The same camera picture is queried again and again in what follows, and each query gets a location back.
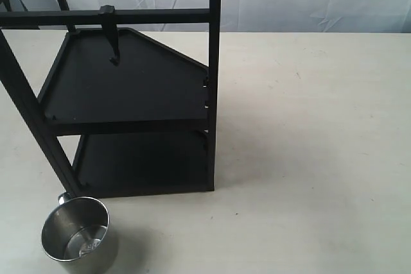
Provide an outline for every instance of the metal frame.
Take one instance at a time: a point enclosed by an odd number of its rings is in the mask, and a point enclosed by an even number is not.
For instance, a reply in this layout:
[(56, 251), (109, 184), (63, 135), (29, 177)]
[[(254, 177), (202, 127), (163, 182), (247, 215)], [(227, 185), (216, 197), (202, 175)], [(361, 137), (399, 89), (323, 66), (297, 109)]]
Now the metal frame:
[[(66, 25), (70, 33), (74, 33), (77, 24), (101, 24), (102, 16), (99, 10), (69, 11), (67, 0), (57, 0), (62, 11), (59, 12), (5, 12), (0, 13), (0, 26), (46, 26)], [(208, 183), (205, 190), (214, 190), (214, 162), (216, 144), (216, 115), (218, 91), (218, 59), (220, 48), (220, 11), (221, 0), (209, 0), (209, 8), (203, 9), (171, 9), (171, 10), (116, 10), (112, 14), (115, 24), (155, 24), (155, 23), (209, 23), (209, 67), (205, 87), (208, 89), (207, 122), (177, 123), (181, 129), (196, 128), (207, 133), (207, 174)], [(70, 127), (54, 126), (46, 119), (39, 100), (35, 97), (20, 65), (16, 61), (10, 46), (0, 31), (0, 79), (12, 98), (15, 106), (31, 130), (33, 136), (44, 152), (46, 158), (55, 170), (66, 191), (71, 196), (82, 194), (82, 186), (74, 177), (73, 167), (64, 153), (57, 135), (58, 132), (70, 134)], [(135, 132), (134, 123), (122, 123), (120, 132)], [(141, 124), (140, 130), (155, 128), (167, 130), (169, 123), (160, 121), (156, 125)], [(90, 127), (91, 131), (101, 131), (101, 128)]]

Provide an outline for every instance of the upper shelf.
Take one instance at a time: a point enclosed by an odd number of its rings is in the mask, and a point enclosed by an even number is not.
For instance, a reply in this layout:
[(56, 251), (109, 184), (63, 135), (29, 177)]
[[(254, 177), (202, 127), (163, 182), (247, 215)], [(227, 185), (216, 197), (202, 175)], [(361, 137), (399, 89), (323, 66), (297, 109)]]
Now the upper shelf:
[(207, 67), (131, 29), (68, 33), (39, 94), (57, 135), (207, 129)]

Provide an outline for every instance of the black metal shelf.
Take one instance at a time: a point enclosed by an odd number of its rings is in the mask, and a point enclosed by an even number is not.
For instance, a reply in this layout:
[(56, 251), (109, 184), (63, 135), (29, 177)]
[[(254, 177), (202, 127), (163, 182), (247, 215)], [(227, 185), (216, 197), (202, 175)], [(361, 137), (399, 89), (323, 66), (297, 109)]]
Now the black metal shelf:
[(207, 128), (207, 67), (131, 29), (68, 33), (38, 96), (56, 135)]
[(97, 198), (208, 191), (206, 145), (201, 132), (84, 135), (74, 176)]

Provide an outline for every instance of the lower shelf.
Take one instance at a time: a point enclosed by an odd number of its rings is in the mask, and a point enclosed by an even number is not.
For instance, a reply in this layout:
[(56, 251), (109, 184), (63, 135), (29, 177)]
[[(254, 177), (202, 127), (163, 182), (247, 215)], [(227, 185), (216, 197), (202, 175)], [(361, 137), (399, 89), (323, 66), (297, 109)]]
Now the lower shelf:
[(73, 169), (97, 198), (212, 190), (202, 132), (83, 135)]

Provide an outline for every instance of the cup handle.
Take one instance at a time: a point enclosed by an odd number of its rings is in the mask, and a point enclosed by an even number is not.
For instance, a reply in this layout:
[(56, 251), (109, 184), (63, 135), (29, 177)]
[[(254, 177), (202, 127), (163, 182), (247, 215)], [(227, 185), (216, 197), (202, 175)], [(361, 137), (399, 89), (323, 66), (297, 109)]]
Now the cup handle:
[(58, 204), (59, 204), (59, 205), (62, 205), (63, 203), (66, 203), (66, 202), (69, 201), (70, 199), (71, 199), (70, 194), (67, 193), (67, 192), (65, 192), (65, 193), (61, 194), (61, 195), (58, 197)]

